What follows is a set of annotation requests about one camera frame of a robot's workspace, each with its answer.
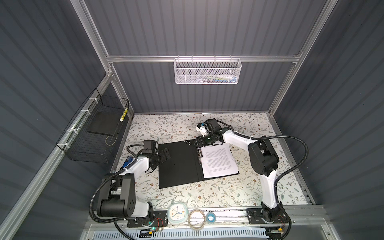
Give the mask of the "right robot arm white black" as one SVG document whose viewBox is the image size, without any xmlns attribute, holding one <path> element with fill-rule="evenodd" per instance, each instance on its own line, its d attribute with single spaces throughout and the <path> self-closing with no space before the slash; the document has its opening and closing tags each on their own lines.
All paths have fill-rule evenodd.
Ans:
<svg viewBox="0 0 384 240">
<path fill-rule="evenodd" d="M 208 119 L 203 123 L 199 123 L 196 129 L 201 134 L 194 141 L 194 145 L 198 148 L 213 146 L 220 142 L 221 144 L 235 145 L 248 152 L 251 166 L 260 176 L 262 186 L 263 198 L 259 216 L 267 224 L 280 221 L 282 231 L 279 236 L 273 234 L 272 239 L 285 239 L 291 231 L 293 221 L 284 209 L 283 203 L 279 200 L 278 182 L 289 173 L 298 169 L 306 161 L 309 155 L 308 145 L 299 138 L 287 135 L 247 136 L 235 131 L 231 125 L 216 119 Z M 277 175 L 277 169 L 280 160 L 270 141 L 271 139 L 295 140 L 302 144 L 305 150 L 303 158 L 279 176 Z"/>
</svg>

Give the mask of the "metal folder lever clip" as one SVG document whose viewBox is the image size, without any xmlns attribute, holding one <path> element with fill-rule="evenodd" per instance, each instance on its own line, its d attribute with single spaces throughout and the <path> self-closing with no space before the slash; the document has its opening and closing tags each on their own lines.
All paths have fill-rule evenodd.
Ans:
<svg viewBox="0 0 384 240">
<path fill-rule="evenodd" d="M 202 152 L 200 148 L 197 148 L 197 155 L 198 155 L 199 164 L 202 165 Z"/>
</svg>

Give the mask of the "blue folder black inside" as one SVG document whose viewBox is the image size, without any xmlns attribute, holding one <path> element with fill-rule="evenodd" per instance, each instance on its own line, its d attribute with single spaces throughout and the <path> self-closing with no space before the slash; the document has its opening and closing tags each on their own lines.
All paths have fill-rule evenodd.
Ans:
<svg viewBox="0 0 384 240">
<path fill-rule="evenodd" d="M 159 166 L 160 189 L 211 180 L 204 178 L 197 155 L 198 147 L 193 145 L 193 141 L 161 144 L 160 147 L 168 149 L 171 155 L 170 160 Z"/>
</svg>

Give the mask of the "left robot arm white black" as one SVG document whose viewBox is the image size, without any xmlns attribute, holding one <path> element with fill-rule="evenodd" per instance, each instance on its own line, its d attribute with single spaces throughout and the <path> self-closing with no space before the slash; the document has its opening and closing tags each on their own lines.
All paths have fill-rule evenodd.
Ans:
<svg viewBox="0 0 384 240">
<path fill-rule="evenodd" d="M 99 224 L 114 223 L 119 233 L 130 240 L 118 225 L 128 221 L 128 227 L 140 227 L 139 236 L 150 238 L 168 225 L 166 211 L 155 211 L 153 204 L 137 200 L 135 182 L 143 174 L 152 173 L 160 164 L 171 159 L 167 148 L 161 148 L 157 141 L 145 140 L 142 150 L 131 152 L 132 159 L 119 171 L 106 174 L 90 200 L 89 216 Z"/>
</svg>

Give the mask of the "white printed paper stack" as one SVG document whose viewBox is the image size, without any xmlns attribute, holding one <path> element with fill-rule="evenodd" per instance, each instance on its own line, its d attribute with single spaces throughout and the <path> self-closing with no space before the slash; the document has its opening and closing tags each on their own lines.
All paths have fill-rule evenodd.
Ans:
<svg viewBox="0 0 384 240">
<path fill-rule="evenodd" d="M 238 165 L 228 144 L 199 148 L 205 179 L 239 174 Z"/>
</svg>

